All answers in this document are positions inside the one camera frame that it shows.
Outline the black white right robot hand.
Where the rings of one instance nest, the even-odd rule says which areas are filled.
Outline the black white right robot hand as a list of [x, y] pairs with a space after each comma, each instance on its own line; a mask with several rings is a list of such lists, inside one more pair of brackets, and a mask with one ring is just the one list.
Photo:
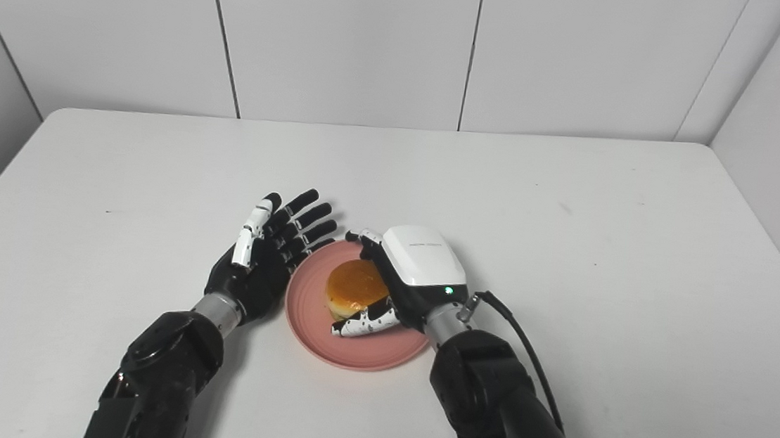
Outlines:
[[333, 323], [333, 335], [363, 337], [403, 326], [419, 331], [439, 349], [471, 329], [458, 317], [470, 297], [466, 273], [437, 230], [403, 224], [383, 234], [364, 228], [345, 237], [362, 246], [361, 258], [372, 260], [388, 296]]

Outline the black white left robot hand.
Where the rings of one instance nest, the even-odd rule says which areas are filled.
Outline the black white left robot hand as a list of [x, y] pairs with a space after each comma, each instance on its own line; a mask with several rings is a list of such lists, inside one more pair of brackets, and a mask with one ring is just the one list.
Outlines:
[[270, 193], [256, 205], [234, 244], [209, 271], [205, 296], [225, 301], [238, 324], [265, 317], [280, 302], [294, 271], [333, 243], [332, 205], [312, 188], [288, 203]]

